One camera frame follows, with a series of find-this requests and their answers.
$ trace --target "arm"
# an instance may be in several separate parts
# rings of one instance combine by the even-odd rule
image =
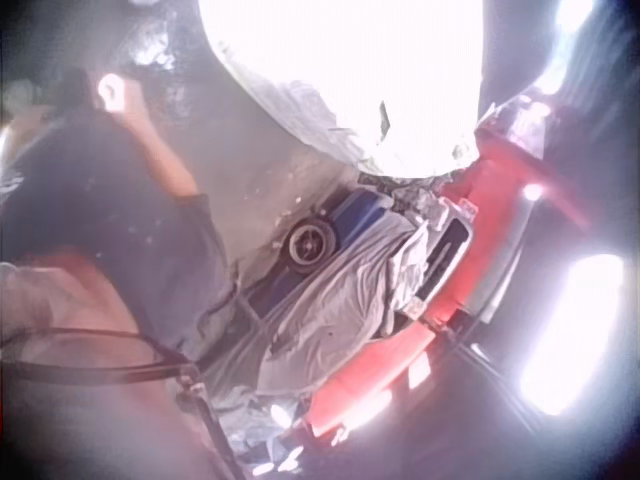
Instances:
[[[142,143],[147,166],[164,189],[174,197],[197,195],[193,175],[154,127],[140,84],[107,75],[100,82],[98,92],[105,109]]]
[[[153,125],[131,130],[146,150],[145,160],[151,173],[168,193],[174,197],[192,197],[199,193],[191,172]]]

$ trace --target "hand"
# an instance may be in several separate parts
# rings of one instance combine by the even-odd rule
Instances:
[[[98,94],[105,110],[134,134],[153,131],[140,83],[110,73],[98,83]]]

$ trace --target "tire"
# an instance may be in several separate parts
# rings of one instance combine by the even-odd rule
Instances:
[[[294,226],[283,245],[283,256],[291,270],[310,275],[337,250],[333,225],[323,218],[310,217]]]

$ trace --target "car grille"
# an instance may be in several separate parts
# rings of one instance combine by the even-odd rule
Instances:
[[[449,273],[452,263],[458,253],[465,248],[469,237],[470,232],[464,223],[457,218],[451,220],[427,259],[425,281],[416,292],[420,300],[427,301],[435,294],[435,289]]]

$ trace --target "plastic sheet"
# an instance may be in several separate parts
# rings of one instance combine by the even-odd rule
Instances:
[[[454,150],[473,150],[482,2],[200,0],[200,14],[218,59],[302,142],[390,177],[475,160]]]

